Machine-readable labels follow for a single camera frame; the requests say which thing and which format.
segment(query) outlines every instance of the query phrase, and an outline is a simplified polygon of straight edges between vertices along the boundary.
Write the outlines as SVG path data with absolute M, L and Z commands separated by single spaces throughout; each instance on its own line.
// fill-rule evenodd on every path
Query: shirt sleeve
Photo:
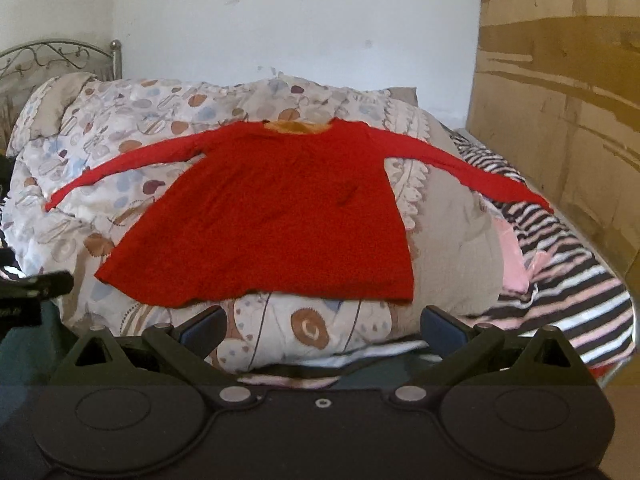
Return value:
M 376 128 L 369 128 L 369 135 L 380 147 L 385 158 L 414 158 L 447 171 L 456 177 L 463 186 L 498 202 L 531 202 L 553 212 L 549 202 L 544 197 L 532 192 L 525 184 L 497 173 L 488 173 L 476 168 L 420 139 Z
M 60 202 L 76 187 L 92 186 L 106 176 L 122 173 L 124 171 L 136 170 L 150 164 L 159 162 L 182 162 L 189 160 L 235 132 L 233 125 L 225 126 L 219 130 L 207 130 L 200 134 L 178 137 L 177 139 L 167 139 L 156 142 L 142 148 L 137 148 L 127 153 L 123 153 L 104 164 L 85 171 L 75 180 L 57 190 L 45 205 L 45 211 L 50 211 L 58 206 Z

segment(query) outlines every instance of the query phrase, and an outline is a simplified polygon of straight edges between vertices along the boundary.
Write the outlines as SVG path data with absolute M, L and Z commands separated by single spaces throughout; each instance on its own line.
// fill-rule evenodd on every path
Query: green fabric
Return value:
M 41 304 L 42 325 L 9 330 L 0 343 L 0 384 L 46 384 L 78 338 L 60 323 L 58 308 Z

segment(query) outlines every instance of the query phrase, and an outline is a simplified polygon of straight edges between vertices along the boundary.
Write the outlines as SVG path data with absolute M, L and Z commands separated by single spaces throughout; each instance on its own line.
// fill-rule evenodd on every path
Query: circular mount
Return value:
M 330 408 L 333 403 L 329 399 L 318 399 L 316 400 L 316 406 L 318 408 Z
M 440 405 L 447 433 L 466 452 L 508 472 L 554 474 L 595 465 L 613 434 L 596 386 L 459 384 Z
M 113 475 L 153 468 L 188 446 L 206 418 L 197 390 L 146 370 L 132 373 L 145 377 L 122 386 L 48 386 L 32 418 L 44 455 L 83 474 Z M 157 384 L 139 385 L 149 381 Z

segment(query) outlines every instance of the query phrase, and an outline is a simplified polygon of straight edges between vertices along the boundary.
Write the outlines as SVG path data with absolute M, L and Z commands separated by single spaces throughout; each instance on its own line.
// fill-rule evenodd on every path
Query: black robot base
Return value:
M 433 307 L 443 360 L 393 390 L 257 388 L 203 361 L 224 311 L 139 337 L 93 327 L 33 411 L 49 480 L 602 480 L 604 394 L 555 327 L 533 338 Z

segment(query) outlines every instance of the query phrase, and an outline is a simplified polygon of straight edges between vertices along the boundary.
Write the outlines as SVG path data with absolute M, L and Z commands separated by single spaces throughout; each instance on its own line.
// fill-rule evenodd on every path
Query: white wall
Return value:
M 0 0 L 0 50 L 43 38 L 107 46 L 113 0 Z
M 235 84 L 272 67 L 359 89 L 417 86 L 463 126 L 480 0 L 115 0 L 125 77 Z

